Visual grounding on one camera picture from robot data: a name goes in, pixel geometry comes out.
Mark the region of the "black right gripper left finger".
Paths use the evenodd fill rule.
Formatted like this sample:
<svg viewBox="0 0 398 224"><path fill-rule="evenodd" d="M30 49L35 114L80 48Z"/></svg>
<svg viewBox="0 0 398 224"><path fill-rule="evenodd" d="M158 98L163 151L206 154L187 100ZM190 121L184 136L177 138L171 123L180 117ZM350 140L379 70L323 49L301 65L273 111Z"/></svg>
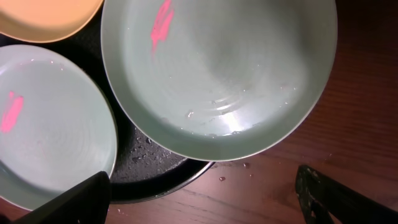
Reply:
<svg viewBox="0 0 398 224"><path fill-rule="evenodd" d="M101 171L13 221L13 224L104 224L110 199L109 177Z"/></svg>

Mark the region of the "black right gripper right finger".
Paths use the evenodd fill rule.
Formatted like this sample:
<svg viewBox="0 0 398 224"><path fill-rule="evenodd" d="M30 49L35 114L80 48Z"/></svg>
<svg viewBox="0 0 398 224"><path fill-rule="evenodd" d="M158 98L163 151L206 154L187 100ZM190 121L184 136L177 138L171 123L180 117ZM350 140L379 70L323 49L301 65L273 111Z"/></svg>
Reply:
<svg viewBox="0 0 398 224"><path fill-rule="evenodd" d="M306 223L397 223L397 212L307 166L298 167L295 192Z"/></svg>

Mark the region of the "mint green plate front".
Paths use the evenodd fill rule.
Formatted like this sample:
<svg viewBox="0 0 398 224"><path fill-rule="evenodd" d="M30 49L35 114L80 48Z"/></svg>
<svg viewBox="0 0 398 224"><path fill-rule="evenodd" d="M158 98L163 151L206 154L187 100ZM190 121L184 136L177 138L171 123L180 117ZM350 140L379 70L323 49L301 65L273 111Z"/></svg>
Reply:
<svg viewBox="0 0 398 224"><path fill-rule="evenodd" d="M66 57L33 45L1 48L1 198L35 210L98 172L111 174L111 108Z"/></svg>

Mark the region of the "mint green plate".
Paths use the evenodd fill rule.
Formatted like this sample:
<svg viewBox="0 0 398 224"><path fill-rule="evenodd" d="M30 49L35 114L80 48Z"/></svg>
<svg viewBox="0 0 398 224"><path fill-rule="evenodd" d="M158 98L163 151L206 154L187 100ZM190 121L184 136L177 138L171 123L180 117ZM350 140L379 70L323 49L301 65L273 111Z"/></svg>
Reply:
<svg viewBox="0 0 398 224"><path fill-rule="evenodd" d="M233 161L274 146L319 100L334 0L105 1L101 51L126 116L165 149Z"/></svg>
<svg viewBox="0 0 398 224"><path fill-rule="evenodd" d="M1 48L1 198L35 210L98 172L111 174L111 108L66 57L33 45Z"/></svg>

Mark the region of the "yellow plate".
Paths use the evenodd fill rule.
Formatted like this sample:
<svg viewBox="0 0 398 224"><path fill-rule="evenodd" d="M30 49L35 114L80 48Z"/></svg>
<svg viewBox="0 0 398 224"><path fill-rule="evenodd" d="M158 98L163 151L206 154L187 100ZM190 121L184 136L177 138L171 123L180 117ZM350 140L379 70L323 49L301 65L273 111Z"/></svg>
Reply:
<svg viewBox="0 0 398 224"><path fill-rule="evenodd" d="M33 43L66 39L91 21L103 0L1 0L1 34Z"/></svg>

